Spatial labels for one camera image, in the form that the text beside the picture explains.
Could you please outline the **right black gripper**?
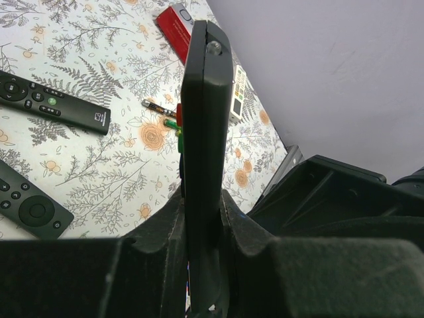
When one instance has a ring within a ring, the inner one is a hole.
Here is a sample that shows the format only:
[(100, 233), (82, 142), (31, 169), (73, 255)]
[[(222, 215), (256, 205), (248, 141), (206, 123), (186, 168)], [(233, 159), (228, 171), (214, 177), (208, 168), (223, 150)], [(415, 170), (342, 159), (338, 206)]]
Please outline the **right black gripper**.
[(376, 217), (423, 218), (423, 172), (382, 174), (315, 155), (291, 169), (248, 213), (269, 232), (306, 232)]

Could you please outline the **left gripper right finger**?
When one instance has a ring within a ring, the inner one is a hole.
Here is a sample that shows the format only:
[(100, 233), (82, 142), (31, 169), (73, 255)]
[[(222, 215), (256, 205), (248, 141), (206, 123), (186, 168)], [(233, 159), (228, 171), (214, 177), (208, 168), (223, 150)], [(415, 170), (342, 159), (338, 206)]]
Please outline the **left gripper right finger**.
[(277, 237), (221, 196), (229, 317), (422, 317), (423, 220), (371, 217)]

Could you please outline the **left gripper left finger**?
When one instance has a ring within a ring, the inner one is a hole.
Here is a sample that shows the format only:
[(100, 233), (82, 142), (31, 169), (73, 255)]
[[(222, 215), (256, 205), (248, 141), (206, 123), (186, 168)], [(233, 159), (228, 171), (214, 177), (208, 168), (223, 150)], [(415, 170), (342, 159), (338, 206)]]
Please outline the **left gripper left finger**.
[(2, 317), (183, 317), (181, 192), (121, 238), (4, 240)]

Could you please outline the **large black remote control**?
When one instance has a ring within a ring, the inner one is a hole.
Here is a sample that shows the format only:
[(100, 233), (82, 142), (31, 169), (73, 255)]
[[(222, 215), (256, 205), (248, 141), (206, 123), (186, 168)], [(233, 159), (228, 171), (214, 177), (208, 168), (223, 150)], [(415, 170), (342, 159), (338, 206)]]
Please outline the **large black remote control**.
[(195, 21), (182, 84), (185, 224), (191, 314), (206, 317), (221, 289), (220, 200), (233, 59), (227, 35)]

